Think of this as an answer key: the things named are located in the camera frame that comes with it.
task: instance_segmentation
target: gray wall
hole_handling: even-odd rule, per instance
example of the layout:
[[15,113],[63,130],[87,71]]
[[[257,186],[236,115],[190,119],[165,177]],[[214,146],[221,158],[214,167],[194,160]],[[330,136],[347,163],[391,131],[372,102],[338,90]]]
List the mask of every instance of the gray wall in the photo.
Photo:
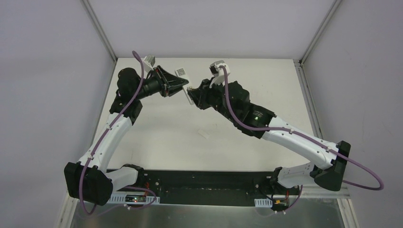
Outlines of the gray wall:
[[0,221],[52,227],[112,61],[79,0],[0,3]]
[[[345,0],[306,62],[325,138],[351,143],[351,158],[385,182],[350,187],[361,227],[403,224],[403,1]],[[346,179],[376,186],[349,165]]]
[[333,0],[91,0],[118,57],[301,58]]

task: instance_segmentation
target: metal frame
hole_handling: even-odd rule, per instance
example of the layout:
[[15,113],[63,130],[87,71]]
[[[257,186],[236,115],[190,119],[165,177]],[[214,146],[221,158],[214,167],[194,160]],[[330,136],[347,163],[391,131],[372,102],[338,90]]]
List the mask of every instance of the metal frame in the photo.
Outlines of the metal frame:
[[345,228],[360,228],[351,199],[337,199]]
[[69,228],[71,221],[74,217],[74,212],[76,211],[76,206],[78,199],[72,198],[68,195],[66,191],[66,196],[63,201],[63,208],[59,213],[58,219],[56,220],[56,228]]
[[302,66],[304,66],[305,61],[307,60],[307,58],[311,54],[313,48],[315,47],[315,45],[319,41],[319,38],[322,36],[323,32],[327,28],[330,20],[332,19],[333,15],[335,14],[337,9],[339,8],[339,6],[342,3],[342,1],[343,0],[335,0],[333,2],[332,6],[330,7],[329,11],[327,12],[325,18],[323,19],[322,23],[320,24],[318,30],[316,31],[314,37],[312,38],[311,43],[309,44],[308,48],[306,49],[304,55],[301,58],[300,63],[301,63]]
[[101,41],[105,46],[105,49],[108,51],[113,62],[116,64],[116,54],[113,51],[112,45],[109,43],[108,37],[106,36],[104,29],[102,28],[101,23],[99,22],[98,17],[96,16],[94,9],[91,6],[91,3],[89,2],[89,0],[80,0],[80,2],[83,4],[83,7],[89,16],[95,31],[97,32],[99,38],[101,38]]
[[305,105],[308,109],[309,119],[311,121],[313,133],[315,137],[323,139],[322,131],[320,130],[319,120],[317,118],[314,100],[309,89],[307,78],[305,77],[304,69],[299,63],[299,60],[294,60],[295,69],[297,71],[299,84],[301,85],[302,95],[304,96]]

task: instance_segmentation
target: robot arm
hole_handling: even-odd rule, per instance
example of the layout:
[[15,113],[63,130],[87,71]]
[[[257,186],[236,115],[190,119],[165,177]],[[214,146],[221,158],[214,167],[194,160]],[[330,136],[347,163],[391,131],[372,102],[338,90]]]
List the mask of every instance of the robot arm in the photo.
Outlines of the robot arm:
[[[249,92],[235,81],[228,83],[230,104],[234,114],[243,124],[254,129],[266,128],[266,130],[251,130],[242,126],[234,120],[227,107],[225,88],[221,85],[224,81],[221,66],[227,69],[227,73],[229,72],[224,61],[215,62],[210,66],[214,77],[204,79],[198,88],[188,90],[188,95],[195,105],[202,110],[212,107],[244,134],[280,144],[311,161],[292,168],[278,167],[270,179],[271,184],[291,188],[301,184],[316,183],[322,188],[339,191],[346,161],[329,151],[338,151],[348,156],[350,144],[344,141],[336,144],[310,136],[285,122],[274,112],[251,103]],[[324,149],[318,144],[323,144],[327,148]]]
[[88,158],[91,158],[91,160],[84,173],[82,189],[85,201],[105,205],[114,191],[139,181],[137,177],[143,172],[141,167],[126,164],[122,168],[108,173],[106,169],[121,139],[140,114],[143,107],[140,99],[155,93],[160,93],[163,97],[169,97],[181,91],[182,86],[189,83],[186,79],[169,74],[160,66],[153,69],[154,57],[148,57],[145,60],[147,59],[149,62],[145,62],[145,65],[148,66],[151,77],[144,80],[136,99],[116,119],[129,103],[140,84],[140,77],[136,71],[132,68],[125,68],[119,72],[118,90],[109,110],[108,120],[101,131],[103,134],[94,140],[94,144],[77,163],[69,162],[66,165],[64,173],[67,190],[71,197],[79,198],[79,181]]

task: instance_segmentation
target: purple cable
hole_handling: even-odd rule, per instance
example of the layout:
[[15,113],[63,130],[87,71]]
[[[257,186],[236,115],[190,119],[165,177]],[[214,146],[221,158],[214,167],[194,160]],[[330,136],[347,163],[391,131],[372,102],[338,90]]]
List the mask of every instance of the purple cable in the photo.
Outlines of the purple cable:
[[[117,119],[119,119],[119,117],[123,114],[123,112],[125,112],[126,109],[132,104],[132,102],[133,102],[134,99],[137,97],[138,93],[140,92],[141,86],[142,86],[142,84],[143,84],[143,80],[144,80],[144,65],[143,65],[143,62],[142,62],[142,60],[141,60],[141,58],[140,58],[140,56],[138,55],[137,52],[132,51],[132,54],[133,54],[133,56],[135,57],[135,59],[137,59],[137,61],[140,62],[140,65],[141,65],[141,79],[140,79],[140,84],[139,84],[139,86],[138,86],[136,92],[134,93],[132,99],[130,99],[130,101],[126,104],[126,106],[119,112],[119,114],[116,116],[116,118],[113,119],[113,121],[112,121],[111,124],[109,125],[110,128],[112,128],[112,126],[116,123]],[[106,136],[106,134],[108,133],[108,131],[109,131],[109,129],[106,129],[106,130],[102,133],[101,137],[100,137],[99,140],[96,142],[96,144],[95,144],[95,146],[94,146],[94,148],[93,148],[93,150],[92,150],[92,152],[91,152],[91,156],[93,156],[93,155],[95,154],[95,151],[98,149],[98,146],[101,144],[102,140],[105,138],[105,136]],[[86,209],[86,206],[85,206],[85,204],[84,204],[84,197],[83,197],[83,182],[84,182],[84,176],[85,176],[85,172],[86,172],[86,170],[87,170],[87,167],[88,167],[90,161],[91,161],[91,158],[88,158],[86,164],[84,165],[83,171],[81,172],[80,182],[79,182],[79,185],[78,185],[78,196],[79,196],[79,198],[80,198],[80,204],[81,204],[81,207],[83,208],[83,211],[84,211],[87,215],[91,215],[91,214],[95,211],[95,208],[96,208],[96,204],[95,204],[95,205],[93,206],[93,208],[91,209],[91,211],[88,212],[87,209]]]
[[301,198],[302,188],[303,188],[303,185],[301,185],[301,187],[299,187],[299,193],[298,193],[298,196],[297,196],[297,198],[295,199],[295,201],[294,201],[294,202],[291,204],[291,206],[289,206],[289,207],[287,208],[287,210],[285,210],[285,211],[290,210],[290,209],[297,203],[297,201],[299,200],[299,198]]
[[[271,130],[278,130],[278,131],[285,131],[285,132],[289,132],[289,131],[290,131],[290,129],[283,128],[283,127],[251,127],[251,126],[247,126],[246,124],[242,123],[242,122],[236,117],[236,115],[235,115],[235,113],[234,113],[234,111],[232,110],[232,107],[231,107],[230,95],[229,95],[229,92],[228,92],[228,75],[227,75],[227,69],[226,69],[224,66],[220,66],[220,68],[224,70],[225,101],[226,101],[226,103],[227,103],[228,110],[229,110],[229,112],[230,112],[232,118],[233,118],[240,126],[242,126],[242,127],[245,128],[245,129],[251,130],[251,131],[271,131]],[[311,137],[309,137],[309,136],[307,136],[307,135],[304,135],[303,133],[293,131],[293,134],[296,134],[296,135],[298,135],[298,136],[300,136],[300,137],[302,137],[302,138],[304,138],[304,139],[307,139],[307,140],[309,140],[310,142],[313,142],[314,144],[320,146],[320,147],[323,148],[323,149],[327,149],[327,146],[325,146],[325,145],[323,145],[322,143],[320,143],[320,142],[318,142],[318,141],[312,139]],[[360,164],[360,163],[354,161],[353,159],[348,158],[348,157],[346,157],[346,156],[344,156],[344,155],[342,155],[342,154],[340,154],[340,153],[338,153],[338,152],[336,152],[336,151],[334,151],[334,150],[329,150],[329,151],[330,151],[331,153],[335,154],[336,156],[339,156],[339,157],[341,157],[342,159],[344,159],[344,160],[346,160],[346,161],[348,161],[348,162],[351,162],[352,164],[354,164],[354,165],[360,167],[361,169],[367,171],[369,174],[371,174],[373,177],[375,177],[375,179],[379,182],[379,187],[369,187],[369,186],[365,186],[365,185],[353,183],[353,182],[350,182],[350,181],[347,181],[347,180],[344,180],[344,181],[343,181],[344,183],[350,184],[350,185],[353,185],[353,186],[356,186],[356,187],[359,187],[359,188],[368,189],[368,190],[382,190],[382,189],[384,189],[384,182],[382,181],[382,179],[381,179],[374,171],[370,170],[369,168],[363,166],[362,164]]]

